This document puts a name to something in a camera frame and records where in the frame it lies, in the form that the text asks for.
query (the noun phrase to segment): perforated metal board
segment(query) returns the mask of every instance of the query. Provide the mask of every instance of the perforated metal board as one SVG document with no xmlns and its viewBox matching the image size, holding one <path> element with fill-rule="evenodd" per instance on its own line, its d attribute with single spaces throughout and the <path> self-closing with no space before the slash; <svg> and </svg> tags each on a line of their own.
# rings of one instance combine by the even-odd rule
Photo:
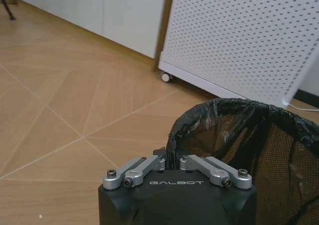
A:
<svg viewBox="0 0 319 225">
<path fill-rule="evenodd" d="M 319 0 L 173 0 L 159 67 L 284 107 L 318 41 Z"/>
</svg>

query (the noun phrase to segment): tripod leg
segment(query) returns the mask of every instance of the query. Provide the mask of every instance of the tripod leg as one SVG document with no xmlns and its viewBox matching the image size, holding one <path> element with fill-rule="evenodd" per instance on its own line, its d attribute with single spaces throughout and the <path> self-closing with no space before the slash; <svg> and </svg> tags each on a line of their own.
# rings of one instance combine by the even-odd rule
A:
<svg viewBox="0 0 319 225">
<path fill-rule="evenodd" d="M 11 19 L 11 20 L 15 20 L 15 17 L 14 17 L 13 14 L 11 13 L 11 11 L 10 11 L 8 5 L 6 4 L 6 1 L 5 1 L 5 0 L 1 0 L 1 1 L 2 1 L 3 5 L 4 5 L 5 9 L 6 9 L 6 11 L 8 12 L 8 14 L 9 14 L 9 16 L 10 16 L 10 19 Z"/>
</svg>

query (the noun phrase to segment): wooden floor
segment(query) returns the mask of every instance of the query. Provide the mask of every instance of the wooden floor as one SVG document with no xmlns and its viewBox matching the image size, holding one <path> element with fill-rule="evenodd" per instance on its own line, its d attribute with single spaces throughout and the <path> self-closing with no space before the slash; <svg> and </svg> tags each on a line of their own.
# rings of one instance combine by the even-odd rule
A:
<svg viewBox="0 0 319 225">
<path fill-rule="evenodd" d="M 11 8 L 16 21 L 0 6 L 0 224 L 96 224 L 105 171 L 165 146 L 178 116 L 214 96 Z"/>
</svg>

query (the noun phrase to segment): screw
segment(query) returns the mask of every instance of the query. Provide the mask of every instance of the screw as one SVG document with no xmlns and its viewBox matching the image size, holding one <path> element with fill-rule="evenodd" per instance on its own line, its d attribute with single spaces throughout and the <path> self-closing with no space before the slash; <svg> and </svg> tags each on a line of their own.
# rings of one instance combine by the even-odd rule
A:
<svg viewBox="0 0 319 225">
<path fill-rule="evenodd" d="M 123 183 L 125 187 L 130 188 L 133 185 L 133 180 L 131 178 L 126 178 Z"/>
<path fill-rule="evenodd" d="M 222 186 L 228 188 L 231 186 L 231 180 L 228 178 L 223 178 L 221 181 Z"/>
<path fill-rule="evenodd" d="M 107 171 L 106 174 L 107 174 L 108 178 L 114 178 L 114 177 L 116 177 L 116 170 L 110 169 Z"/>
<path fill-rule="evenodd" d="M 246 169 L 239 169 L 238 170 L 238 176 L 247 177 L 248 176 L 248 171 Z"/>
</svg>

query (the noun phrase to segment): trash can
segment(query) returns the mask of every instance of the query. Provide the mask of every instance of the trash can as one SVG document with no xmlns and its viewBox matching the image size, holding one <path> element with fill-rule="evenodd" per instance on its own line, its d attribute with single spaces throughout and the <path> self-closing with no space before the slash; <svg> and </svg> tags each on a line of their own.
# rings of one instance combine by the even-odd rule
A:
<svg viewBox="0 0 319 225">
<path fill-rule="evenodd" d="M 319 224 L 319 126 L 282 108 L 213 99 L 180 116 L 166 147 L 167 169 L 180 151 L 246 169 L 257 188 L 257 225 Z"/>
</svg>

